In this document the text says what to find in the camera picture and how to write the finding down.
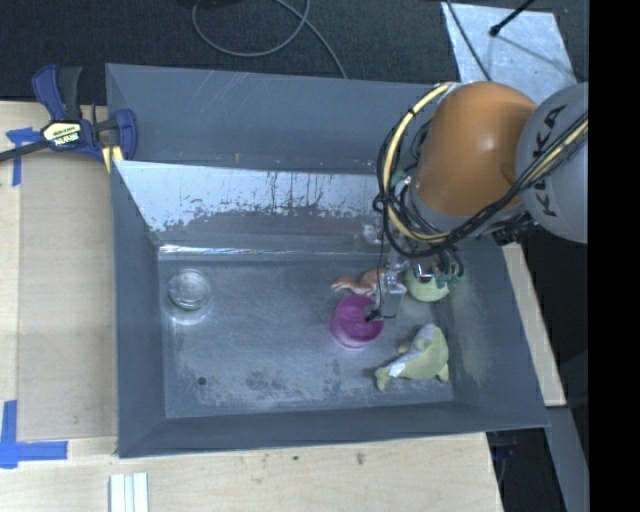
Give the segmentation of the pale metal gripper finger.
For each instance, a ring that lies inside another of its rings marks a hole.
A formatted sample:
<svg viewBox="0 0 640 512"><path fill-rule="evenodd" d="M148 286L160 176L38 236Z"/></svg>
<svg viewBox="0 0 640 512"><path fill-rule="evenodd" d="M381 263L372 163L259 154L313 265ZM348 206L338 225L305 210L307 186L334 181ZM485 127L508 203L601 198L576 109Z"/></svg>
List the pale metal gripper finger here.
<svg viewBox="0 0 640 512"><path fill-rule="evenodd" d="M396 273L385 274L380 298L380 315L383 319L391 319L397 315L406 293L407 288Z"/></svg>

